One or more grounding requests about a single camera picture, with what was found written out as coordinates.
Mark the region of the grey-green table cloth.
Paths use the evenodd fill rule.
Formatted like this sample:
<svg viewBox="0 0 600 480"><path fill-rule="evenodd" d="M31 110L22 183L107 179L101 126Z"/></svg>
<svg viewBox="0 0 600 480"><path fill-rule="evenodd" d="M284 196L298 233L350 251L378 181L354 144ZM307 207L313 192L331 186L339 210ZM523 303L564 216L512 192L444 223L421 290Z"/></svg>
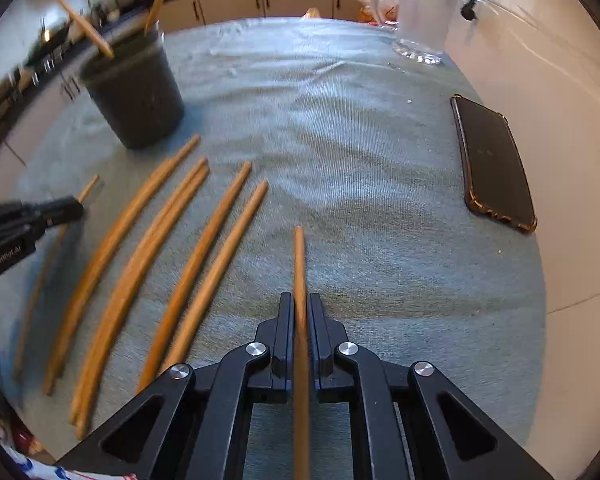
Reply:
<svg viewBox="0 0 600 480"><path fill-rule="evenodd" d="M129 150L83 86L15 187L23 203L78 200L95 174L104 179L65 281L69 301L136 191L200 135L102 274L50 396L46 342L20 386L12 367L24 307L60 226L0 276L0 387L56 457L47 477L291 478L294 367L284 404L254 402L253 374L266 352L258 325L276 318L281 294L294 299L302 226L311 477L545 478L519 444L541 375L538 244L465 204L450 99L476 98L458 68L400 61L386 32L317 18L226 22L164 37L163 47L185 102L174 133ZM100 319L143 235L201 157L208 176L140 284L79 439L70 408ZM137 393L184 266L244 162L250 175L155 379ZM346 329L334 351L353 378L346 403L315 396L309 294Z"/></svg>

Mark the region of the dark grey utensil holder cup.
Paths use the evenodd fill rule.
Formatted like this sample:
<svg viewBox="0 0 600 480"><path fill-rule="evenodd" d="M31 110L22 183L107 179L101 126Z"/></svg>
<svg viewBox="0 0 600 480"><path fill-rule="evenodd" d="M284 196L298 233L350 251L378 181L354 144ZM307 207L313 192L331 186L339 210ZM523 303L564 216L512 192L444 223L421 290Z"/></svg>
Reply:
<svg viewBox="0 0 600 480"><path fill-rule="evenodd" d="M120 142L140 150L178 128L185 105L163 47L164 33L137 30L114 43L114 57L93 55L79 78Z"/></svg>

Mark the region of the black smartphone in case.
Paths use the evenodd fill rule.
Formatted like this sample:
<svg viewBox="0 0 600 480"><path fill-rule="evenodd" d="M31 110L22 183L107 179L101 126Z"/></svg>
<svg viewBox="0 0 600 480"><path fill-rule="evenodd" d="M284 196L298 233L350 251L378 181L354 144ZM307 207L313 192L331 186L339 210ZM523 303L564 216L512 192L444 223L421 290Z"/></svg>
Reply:
<svg viewBox="0 0 600 480"><path fill-rule="evenodd" d="M517 231L534 232L538 219L506 117L460 94L451 96L450 104L467 208Z"/></svg>

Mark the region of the orange plastic bag on floor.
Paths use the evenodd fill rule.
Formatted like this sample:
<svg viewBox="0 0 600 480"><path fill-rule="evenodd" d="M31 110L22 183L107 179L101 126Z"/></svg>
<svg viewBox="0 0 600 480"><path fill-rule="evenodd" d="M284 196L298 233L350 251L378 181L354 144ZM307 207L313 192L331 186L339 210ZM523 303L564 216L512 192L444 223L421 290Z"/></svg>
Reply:
<svg viewBox="0 0 600 480"><path fill-rule="evenodd" d="M378 0L378 12L386 22L398 20L399 0ZM358 0L358 22L376 25L370 0Z"/></svg>

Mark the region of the clear glass mug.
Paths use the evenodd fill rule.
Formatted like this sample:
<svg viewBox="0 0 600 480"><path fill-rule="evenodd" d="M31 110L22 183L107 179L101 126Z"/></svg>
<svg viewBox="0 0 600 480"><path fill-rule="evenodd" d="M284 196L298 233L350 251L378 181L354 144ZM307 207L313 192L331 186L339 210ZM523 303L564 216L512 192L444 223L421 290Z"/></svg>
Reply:
<svg viewBox="0 0 600 480"><path fill-rule="evenodd" d="M388 21L379 0L370 0L370 12L379 26L394 29L393 50L420 64L439 65L444 55L457 0L399 0L398 18Z"/></svg>

